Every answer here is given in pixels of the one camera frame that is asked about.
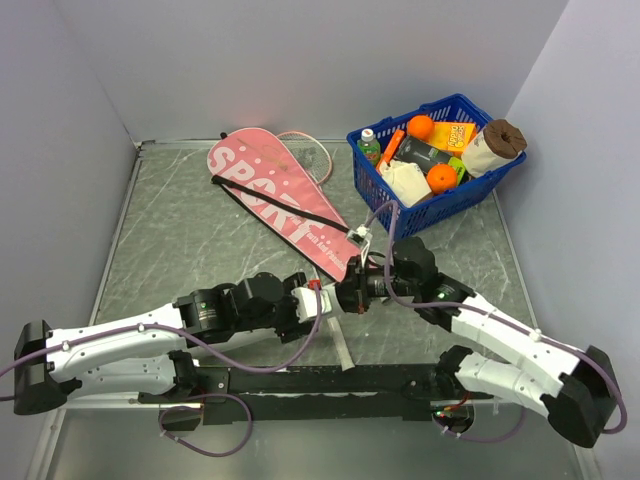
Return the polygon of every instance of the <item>bottle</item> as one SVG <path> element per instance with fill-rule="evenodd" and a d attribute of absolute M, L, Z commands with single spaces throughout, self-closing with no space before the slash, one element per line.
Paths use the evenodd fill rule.
<path fill-rule="evenodd" d="M 364 156 L 367 157 L 369 163 L 371 163 L 374 167 L 378 165 L 380 161 L 380 142 L 376 139 L 373 130 L 370 128 L 365 128 L 362 131 L 360 136 L 360 140 L 358 140 L 358 147 L 364 153 Z"/>

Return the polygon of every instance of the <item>orange fruit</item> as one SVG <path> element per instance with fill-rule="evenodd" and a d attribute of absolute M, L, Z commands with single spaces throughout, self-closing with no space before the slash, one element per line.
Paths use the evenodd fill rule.
<path fill-rule="evenodd" d="M 439 163 L 431 167 L 427 173 L 427 183 L 434 195 L 440 195 L 450 188 L 456 188 L 458 174 L 455 169 L 446 163 Z"/>
<path fill-rule="evenodd" d="M 416 115 L 407 123 L 407 133 L 423 142 L 429 139 L 433 132 L 433 120 L 426 115 Z"/>

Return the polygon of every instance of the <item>table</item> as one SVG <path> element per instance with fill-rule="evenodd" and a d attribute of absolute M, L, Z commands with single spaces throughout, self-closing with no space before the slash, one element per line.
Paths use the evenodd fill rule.
<path fill-rule="evenodd" d="M 305 271 L 311 277 L 312 269 L 305 259 L 209 183 L 206 155 L 212 144 L 143 144 L 135 186 L 121 231 L 116 235 L 117 248 L 100 292 L 96 323 L 140 314 L 195 289 L 238 282 L 260 271 L 279 278 Z M 323 190 L 349 225 L 359 225 L 368 208 L 353 187 L 350 147 L 346 142 L 327 142 L 326 147 L 335 165 Z M 373 233 L 372 249 L 385 251 L 386 232 L 375 223 Z M 494 196 L 419 236 L 436 255 L 440 270 L 478 290 L 509 315 L 532 325 Z M 356 364 L 434 363 L 440 353 L 455 344 L 488 353 L 429 325 L 412 310 L 397 304 L 376 302 L 364 316 L 344 315 L 341 325 Z M 281 345 L 274 337 L 231 354 L 245 363 L 275 365 L 289 358 L 299 348 L 299 342 Z M 299 365 L 338 363 L 326 327 L 321 328 L 298 361 Z M 487 436 L 508 429 L 517 414 L 514 408 L 503 407 L 507 413 L 493 419 L 487 413 L 489 420 L 485 418 L 484 427 L 474 429 L 485 428 Z M 513 478 L 516 473 L 522 478 L 580 478 L 572 447 L 539 417 L 529 419 L 525 433 L 493 450 L 487 450 L 486 445 L 441 439 L 430 424 L 395 419 L 262 422 L 239 454 L 207 459 L 158 439 L 155 415 L 152 411 L 69 412 L 49 478 L 84 478 L 89 472 L 93 478 L 102 478 L 101 474 L 104 478 L 124 478 L 126 472 L 133 476 L 131 469 L 136 476 L 143 474 L 147 478 L 175 478 L 176 472 L 187 478 L 200 478 L 207 468 L 215 472 L 219 467 L 223 469 L 219 473 L 225 472 L 219 478 L 234 479 L 302 478 L 301 472 L 305 478 L 377 478 L 387 470 L 400 478 L 415 478 L 417 472 L 428 473 L 429 469 L 438 472 L 433 478 L 459 478 L 455 475 L 474 471 L 479 478 Z M 223 448 L 222 445 L 233 443 L 229 438 L 240 438 L 243 428 L 240 424 L 203 427 L 194 438 L 204 439 L 205 443 L 213 441 L 207 445 L 210 448 L 215 449 L 218 443 Z M 529 443 L 534 438 L 535 444 Z M 408 441 L 404 450 L 402 439 Z M 527 445 L 538 449 L 537 453 L 527 452 Z M 437 455 L 425 457 L 427 446 Z M 150 461 L 141 463 L 133 453 L 128 458 L 130 449 L 152 455 Z M 321 468 L 323 462 L 315 454 L 315 460 L 300 458 L 317 449 L 325 452 L 332 467 Z M 514 456 L 505 455 L 505 449 Z M 83 460 L 82 451 L 92 460 Z M 468 465 L 457 464 L 456 455 L 463 455 Z M 533 460 L 539 455 L 547 458 L 545 465 Z M 176 466 L 178 459 L 186 465 Z M 310 469 L 305 469 L 305 462 Z M 536 469 L 522 468 L 518 462 L 534 462 Z M 111 477 L 111 473 L 101 470 L 107 466 L 119 473 Z"/>

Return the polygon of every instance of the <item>badminton racket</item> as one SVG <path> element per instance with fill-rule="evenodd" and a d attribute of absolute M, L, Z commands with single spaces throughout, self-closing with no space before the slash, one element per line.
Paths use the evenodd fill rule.
<path fill-rule="evenodd" d="M 289 131 L 276 135 L 317 185 L 331 176 L 333 160 L 327 149 L 306 133 Z"/>

